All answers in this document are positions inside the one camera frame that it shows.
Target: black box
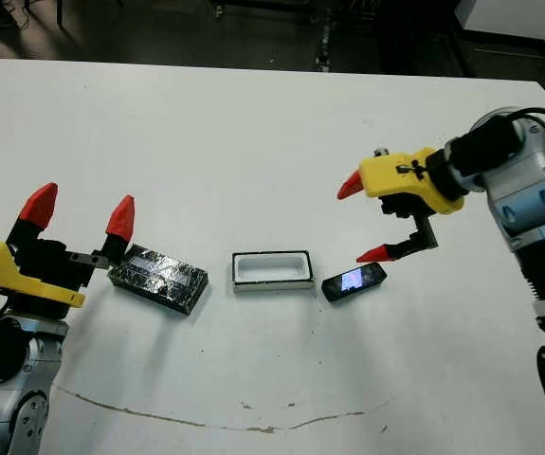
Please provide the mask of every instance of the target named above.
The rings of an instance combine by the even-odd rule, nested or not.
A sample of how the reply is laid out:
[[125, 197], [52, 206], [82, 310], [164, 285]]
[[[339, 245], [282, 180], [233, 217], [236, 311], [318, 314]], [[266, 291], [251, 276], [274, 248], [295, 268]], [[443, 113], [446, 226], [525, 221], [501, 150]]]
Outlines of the black box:
[[209, 282], [207, 272], [133, 244], [113, 266], [108, 278], [115, 286], [135, 292], [189, 315]]

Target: dark floor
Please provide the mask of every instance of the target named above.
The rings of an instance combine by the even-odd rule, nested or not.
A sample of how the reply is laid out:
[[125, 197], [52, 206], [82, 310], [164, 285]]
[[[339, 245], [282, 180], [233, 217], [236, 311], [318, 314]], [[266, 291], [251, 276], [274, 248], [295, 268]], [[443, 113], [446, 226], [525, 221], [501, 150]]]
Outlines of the dark floor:
[[[313, 24], [309, 17], [231, 6], [215, 19], [209, 0], [124, 3], [121, 8], [116, 0], [65, 0], [60, 29], [54, 0], [33, 1], [31, 14], [22, 9], [23, 2], [9, 0], [8, 9], [22, 29], [0, 32], [0, 58], [318, 70], [324, 21]], [[464, 76], [450, 43], [443, 32], [418, 33], [409, 73]], [[543, 51], [464, 37], [463, 50], [477, 77], [533, 80], [545, 88]], [[381, 64], [370, 27], [335, 27], [330, 67], [336, 72], [393, 72]]]

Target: cart wheel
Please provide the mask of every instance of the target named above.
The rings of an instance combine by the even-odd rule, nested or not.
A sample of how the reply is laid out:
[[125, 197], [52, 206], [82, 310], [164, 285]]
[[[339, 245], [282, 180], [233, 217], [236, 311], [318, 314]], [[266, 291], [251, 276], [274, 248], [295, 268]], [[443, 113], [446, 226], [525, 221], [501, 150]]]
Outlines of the cart wheel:
[[215, 5], [213, 16], [215, 17], [215, 19], [219, 19], [220, 17], [222, 17], [222, 15], [224, 15], [225, 11], [226, 9], [224, 8], [224, 5]]

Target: table surface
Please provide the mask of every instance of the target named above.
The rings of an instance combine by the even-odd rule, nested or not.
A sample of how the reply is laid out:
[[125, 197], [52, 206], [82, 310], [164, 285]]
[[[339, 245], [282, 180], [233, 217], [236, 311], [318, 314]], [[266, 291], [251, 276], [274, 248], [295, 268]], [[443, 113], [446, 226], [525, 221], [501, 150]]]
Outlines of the table surface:
[[[532, 296], [483, 195], [431, 219], [439, 247], [328, 303], [324, 278], [409, 220], [336, 191], [377, 147], [441, 147], [534, 82], [0, 61], [0, 239], [60, 186], [45, 233], [134, 241], [209, 272], [189, 317], [96, 273], [67, 318], [44, 454], [539, 454]], [[307, 249], [313, 290], [234, 294], [234, 251]]]

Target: smartphone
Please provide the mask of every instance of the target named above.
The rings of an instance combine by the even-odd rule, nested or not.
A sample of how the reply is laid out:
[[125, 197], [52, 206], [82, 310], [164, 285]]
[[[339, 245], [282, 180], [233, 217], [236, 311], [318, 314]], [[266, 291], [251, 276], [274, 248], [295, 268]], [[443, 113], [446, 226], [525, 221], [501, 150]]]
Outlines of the smartphone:
[[387, 276], [380, 264], [371, 263], [328, 278], [322, 282], [320, 289], [328, 301], [334, 301], [377, 286]]

